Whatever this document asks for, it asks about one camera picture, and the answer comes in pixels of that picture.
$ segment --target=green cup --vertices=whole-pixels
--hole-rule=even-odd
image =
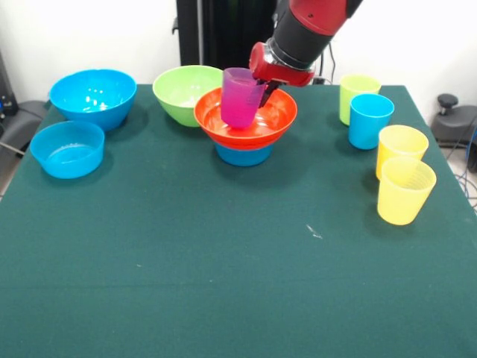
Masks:
[[[375,78],[365,75],[347,75],[340,83],[340,120],[350,125],[351,100],[362,93],[379,93],[381,84]]]

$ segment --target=red bowl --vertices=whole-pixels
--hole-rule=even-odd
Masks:
[[[238,150],[260,149],[275,143],[297,118],[297,104],[286,92],[276,89],[259,108],[250,127],[231,128],[221,119],[222,88],[205,94],[195,105],[198,124],[214,142]]]

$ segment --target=plastic cup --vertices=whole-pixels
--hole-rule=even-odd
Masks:
[[[224,70],[221,118],[232,128],[249,127],[259,109],[266,84],[258,85],[249,69]]]
[[[376,148],[379,132],[388,125],[393,113],[394,103],[383,95],[357,95],[351,100],[350,143],[358,149]]]
[[[365,75],[348,75],[340,83],[340,120],[350,125],[350,102],[362,93],[378,93],[381,84],[375,78]]]
[[[412,157],[395,157],[382,167],[378,214],[394,225],[414,221],[437,182],[430,166]]]
[[[407,125],[389,125],[379,132],[378,163],[376,177],[381,179],[382,165],[393,157],[423,159],[429,147],[426,135]]]

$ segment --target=yellow cup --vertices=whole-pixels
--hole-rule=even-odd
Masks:
[[[412,157],[394,157],[382,166],[378,214],[394,225],[413,222],[437,182],[430,166]]]
[[[429,147],[426,135],[407,125],[389,125],[379,132],[378,163],[376,176],[381,180],[382,165],[386,160],[398,157],[423,159]]]

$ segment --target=plastic bowl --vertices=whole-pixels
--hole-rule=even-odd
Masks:
[[[195,106],[195,118],[214,142],[227,148],[250,151],[272,145],[297,117],[294,99],[276,89],[250,127],[231,128],[221,119],[221,94],[222,88],[217,88],[204,95]]]
[[[272,145],[269,145],[252,151],[238,151],[224,147],[218,143],[215,144],[215,150],[218,156],[225,163],[229,163],[232,166],[258,166],[270,157],[273,148]]]
[[[152,85],[162,108],[178,123],[198,127],[194,107],[205,93],[222,85],[222,70],[191,65],[162,73]]]
[[[35,135],[30,152],[52,177],[83,177],[103,160],[104,132],[88,122],[57,123]]]
[[[51,88],[51,103],[70,121],[117,128],[133,106],[134,79],[113,69],[89,69],[59,80]]]

